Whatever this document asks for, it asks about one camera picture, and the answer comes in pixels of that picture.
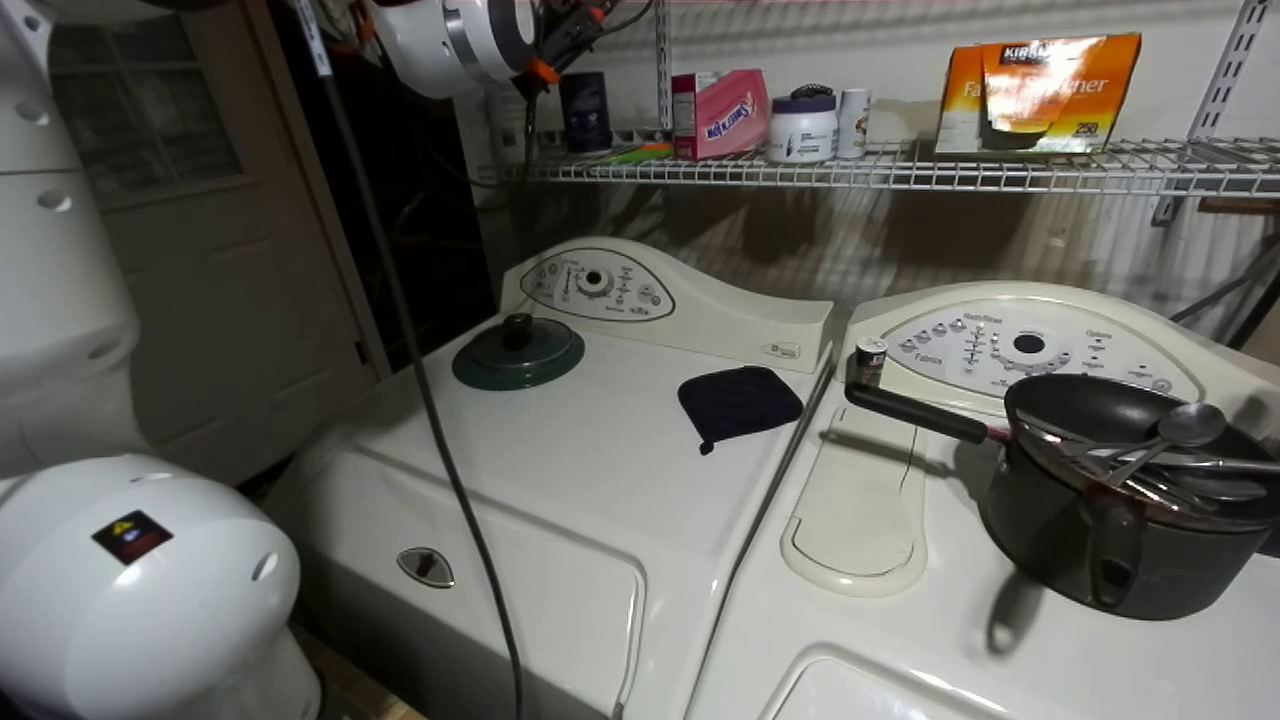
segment sticker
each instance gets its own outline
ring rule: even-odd
[[[113,552],[119,563],[138,563],[151,549],[169,543],[172,530],[156,525],[147,513],[130,513],[109,529],[91,530],[91,541]]]

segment wall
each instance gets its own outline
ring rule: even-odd
[[[923,140],[950,53],[978,41],[1146,31],[1146,56],[1118,140],[1180,140],[1235,0],[671,0],[671,67],[766,67],[774,91],[863,85],[873,143]],[[1280,16],[1267,21],[1221,119],[1224,136],[1280,136]],[[651,25],[610,35],[583,63],[610,70],[617,126],[657,126]],[[511,99],[487,119],[516,126]],[[559,126],[555,95],[541,126]],[[733,186],[527,186],[511,234],[487,230],[499,266],[578,230],[637,234],[759,291],[863,298],[922,284],[1021,275],[1132,297],[1175,311],[1257,265],[1257,217],[1188,205],[1158,230],[1153,197],[923,197],[923,190],[733,190]],[[1206,332],[1239,303],[1200,314]]]

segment box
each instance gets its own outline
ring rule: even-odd
[[[682,159],[752,155],[767,140],[759,67],[671,76],[671,147]]]
[[[958,48],[938,155],[1042,155],[1110,143],[1142,35]]]

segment orange box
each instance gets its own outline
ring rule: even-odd
[[[1098,151],[1118,126],[1137,56],[1137,31],[958,48],[938,155]]]

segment wire shelf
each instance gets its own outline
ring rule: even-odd
[[[929,159],[869,147],[860,159],[541,159],[546,185],[696,185],[696,186],[897,186],[897,190],[1132,190],[1132,197],[1257,197],[1280,200],[1280,140],[1127,140],[1098,155]]]

